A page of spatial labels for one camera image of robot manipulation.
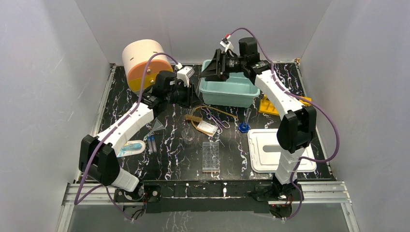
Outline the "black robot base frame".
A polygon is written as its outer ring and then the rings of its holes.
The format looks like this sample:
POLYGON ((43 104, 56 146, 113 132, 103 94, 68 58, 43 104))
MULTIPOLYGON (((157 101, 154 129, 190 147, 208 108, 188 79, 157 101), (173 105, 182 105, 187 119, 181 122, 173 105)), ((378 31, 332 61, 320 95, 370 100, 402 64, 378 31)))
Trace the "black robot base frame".
POLYGON ((251 211, 268 214, 284 206, 282 215, 290 214, 292 203, 304 200, 302 187, 281 187, 271 180, 146 180, 134 193, 115 191, 117 203, 141 203, 148 214, 192 212, 251 211))

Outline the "small clear plastic bag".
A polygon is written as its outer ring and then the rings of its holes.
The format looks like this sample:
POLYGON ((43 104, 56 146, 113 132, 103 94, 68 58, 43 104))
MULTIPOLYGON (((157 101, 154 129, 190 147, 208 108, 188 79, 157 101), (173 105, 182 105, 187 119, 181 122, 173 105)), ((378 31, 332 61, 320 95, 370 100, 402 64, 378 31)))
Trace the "small clear plastic bag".
POLYGON ((205 135, 209 137, 213 137, 215 133, 217 132, 218 127, 206 121, 201 121, 196 126, 196 130, 204 133, 205 135))

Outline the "wooden test tube clamp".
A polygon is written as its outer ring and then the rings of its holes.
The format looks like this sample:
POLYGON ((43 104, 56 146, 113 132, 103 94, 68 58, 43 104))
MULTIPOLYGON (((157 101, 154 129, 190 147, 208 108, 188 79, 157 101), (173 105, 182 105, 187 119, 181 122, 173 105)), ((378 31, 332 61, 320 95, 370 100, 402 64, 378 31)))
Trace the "wooden test tube clamp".
POLYGON ((196 123, 200 123, 203 121, 203 119, 199 116, 194 116, 194 115, 184 115, 184 119, 185 120, 189 120, 191 122, 196 122, 196 123))

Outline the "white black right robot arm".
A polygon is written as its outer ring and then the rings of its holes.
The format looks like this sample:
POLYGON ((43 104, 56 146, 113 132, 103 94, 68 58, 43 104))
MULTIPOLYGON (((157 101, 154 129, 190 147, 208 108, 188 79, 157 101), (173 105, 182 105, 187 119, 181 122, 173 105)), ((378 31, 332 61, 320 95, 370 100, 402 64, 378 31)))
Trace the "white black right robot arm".
POLYGON ((232 43, 226 37, 221 40, 211 62, 200 73, 205 81, 225 82, 231 73, 243 73, 271 101, 279 113, 280 125, 277 140, 281 155, 273 196, 285 200, 290 196, 297 178, 295 172, 299 159, 309 147, 316 130, 317 112, 313 106, 305 106, 289 91, 275 74, 272 64, 260 58, 257 40, 246 37, 239 40, 239 54, 232 51, 232 43))

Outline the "yellow test tube rack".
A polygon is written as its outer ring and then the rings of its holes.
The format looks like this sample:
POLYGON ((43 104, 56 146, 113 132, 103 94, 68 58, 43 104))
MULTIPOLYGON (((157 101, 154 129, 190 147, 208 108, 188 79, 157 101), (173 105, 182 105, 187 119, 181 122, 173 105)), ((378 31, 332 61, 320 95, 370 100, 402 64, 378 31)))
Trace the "yellow test tube rack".
POLYGON ((260 100, 258 112, 263 114, 279 116, 278 111, 265 94, 263 98, 260 100))

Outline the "graduated cylinder blue base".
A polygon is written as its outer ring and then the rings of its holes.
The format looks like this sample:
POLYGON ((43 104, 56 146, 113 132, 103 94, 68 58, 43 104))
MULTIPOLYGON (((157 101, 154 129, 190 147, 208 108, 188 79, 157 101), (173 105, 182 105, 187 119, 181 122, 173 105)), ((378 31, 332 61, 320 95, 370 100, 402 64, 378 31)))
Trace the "graduated cylinder blue base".
POLYGON ((251 111, 252 111, 251 108, 247 108, 247 109, 246 109, 244 120, 243 120, 242 123, 239 124, 238 130, 239 130, 241 133, 246 133, 246 132, 248 132, 249 129, 250 129, 250 126, 249 126, 249 118, 250 118, 250 115, 251 115, 251 111))

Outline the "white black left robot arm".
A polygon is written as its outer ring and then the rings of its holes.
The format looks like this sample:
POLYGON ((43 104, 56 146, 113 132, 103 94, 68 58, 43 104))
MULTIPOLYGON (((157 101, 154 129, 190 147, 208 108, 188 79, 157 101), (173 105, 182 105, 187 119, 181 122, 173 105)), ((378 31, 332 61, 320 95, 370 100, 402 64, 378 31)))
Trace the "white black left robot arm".
POLYGON ((96 136, 86 135, 80 146, 79 170, 103 186, 123 189, 132 201, 143 198, 140 180, 120 167, 117 155, 143 126, 153 121, 168 104, 191 108, 201 103, 190 78, 193 67, 176 73, 160 71, 155 83, 145 88, 141 98, 118 121, 96 136))

